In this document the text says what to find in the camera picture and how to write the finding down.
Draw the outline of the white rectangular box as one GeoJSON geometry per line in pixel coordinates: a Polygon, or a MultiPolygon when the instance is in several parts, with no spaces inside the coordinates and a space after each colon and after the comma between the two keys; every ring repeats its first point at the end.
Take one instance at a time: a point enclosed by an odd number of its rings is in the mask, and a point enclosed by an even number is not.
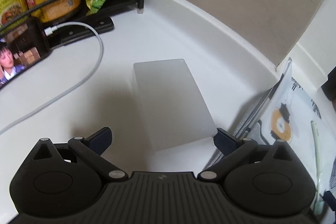
{"type": "Polygon", "coordinates": [[[184,59],[135,63],[133,68],[142,120],[154,150],[188,144],[217,133],[184,59]]]}

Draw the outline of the pale green plastic stick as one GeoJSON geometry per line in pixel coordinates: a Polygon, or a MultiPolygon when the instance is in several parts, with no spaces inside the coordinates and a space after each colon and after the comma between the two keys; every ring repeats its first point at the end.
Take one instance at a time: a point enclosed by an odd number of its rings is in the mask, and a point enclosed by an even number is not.
{"type": "Polygon", "coordinates": [[[315,187],[315,198],[313,201],[313,211],[315,215],[320,215],[323,211],[323,198],[321,196],[320,184],[322,177],[322,161],[320,159],[320,145],[319,145],[319,131],[315,121],[311,121],[311,129],[314,139],[315,148],[315,167],[316,167],[316,178],[317,183],[315,187]]]}

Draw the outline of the dark soy sauce bottle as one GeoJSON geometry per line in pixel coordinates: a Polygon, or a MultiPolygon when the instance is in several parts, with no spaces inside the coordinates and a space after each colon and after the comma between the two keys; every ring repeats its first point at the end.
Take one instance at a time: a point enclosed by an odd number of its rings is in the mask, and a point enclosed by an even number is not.
{"type": "Polygon", "coordinates": [[[335,72],[330,72],[327,77],[327,81],[321,86],[326,98],[332,101],[336,94],[336,77],[335,72]]]}

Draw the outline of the black smartphone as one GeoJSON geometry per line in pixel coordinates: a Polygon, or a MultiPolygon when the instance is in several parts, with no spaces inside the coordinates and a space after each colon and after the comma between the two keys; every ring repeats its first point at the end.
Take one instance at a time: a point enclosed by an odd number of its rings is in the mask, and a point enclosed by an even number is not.
{"type": "Polygon", "coordinates": [[[50,53],[42,24],[35,17],[6,32],[1,36],[1,88],[50,53]]]}

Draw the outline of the green yellow seasoning box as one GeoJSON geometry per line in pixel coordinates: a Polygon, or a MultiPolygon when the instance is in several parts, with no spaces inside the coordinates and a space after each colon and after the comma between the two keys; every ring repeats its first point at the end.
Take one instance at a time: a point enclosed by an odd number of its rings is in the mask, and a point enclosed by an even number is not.
{"type": "Polygon", "coordinates": [[[0,0],[1,26],[27,11],[26,0],[0,0]]]}

